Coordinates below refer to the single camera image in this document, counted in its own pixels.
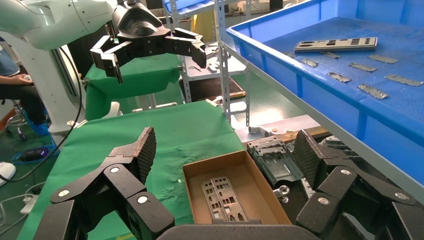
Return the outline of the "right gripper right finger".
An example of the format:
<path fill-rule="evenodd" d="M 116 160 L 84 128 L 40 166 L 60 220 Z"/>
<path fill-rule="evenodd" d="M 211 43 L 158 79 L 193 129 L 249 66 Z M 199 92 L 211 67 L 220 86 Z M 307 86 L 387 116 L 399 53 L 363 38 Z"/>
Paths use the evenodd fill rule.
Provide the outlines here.
<path fill-rule="evenodd" d="M 313 195 L 296 224 L 324 240 L 349 214 L 377 240 L 421 240 L 424 211 L 405 190 L 360 169 L 341 150 L 318 144 L 307 130 L 294 142 L 294 161 Z"/>

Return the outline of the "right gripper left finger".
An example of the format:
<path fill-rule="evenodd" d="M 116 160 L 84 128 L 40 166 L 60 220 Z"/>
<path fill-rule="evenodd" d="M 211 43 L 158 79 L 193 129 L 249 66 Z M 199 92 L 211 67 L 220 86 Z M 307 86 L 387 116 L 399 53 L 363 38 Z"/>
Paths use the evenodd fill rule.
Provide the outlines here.
<path fill-rule="evenodd" d="M 175 226 L 171 212 L 146 188 L 156 155 L 153 127 L 115 147 L 99 167 L 50 197 L 36 240 L 86 240 L 103 217 L 115 212 L 138 240 L 155 240 Z"/>

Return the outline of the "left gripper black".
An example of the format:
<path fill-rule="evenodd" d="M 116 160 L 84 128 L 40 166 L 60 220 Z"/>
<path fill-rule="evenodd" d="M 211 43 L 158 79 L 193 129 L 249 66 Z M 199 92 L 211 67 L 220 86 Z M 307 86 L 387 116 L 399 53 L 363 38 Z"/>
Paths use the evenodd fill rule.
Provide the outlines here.
<path fill-rule="evenodd" d="M 120 67 L 135 58 L 165 53 L 191 57 L 200 68 L 207 67 L 203 36 L 183 28 L 171 30 L 137 1 L 124 0 L 114 8 L 111 34 L 104 35 L 90 49 L 95 66 L 123 83 Z"/>

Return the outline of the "person's hand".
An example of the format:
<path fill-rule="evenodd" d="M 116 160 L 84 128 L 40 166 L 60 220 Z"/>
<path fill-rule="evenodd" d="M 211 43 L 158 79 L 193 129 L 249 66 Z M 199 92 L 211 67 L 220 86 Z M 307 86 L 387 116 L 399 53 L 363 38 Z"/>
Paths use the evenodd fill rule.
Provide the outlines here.
<path fill-rule="evenodd" d="M 27 74 L 19 74 L 14 76 L 17 85 L 31 85 L 33 81 L 31 77 Z"/>

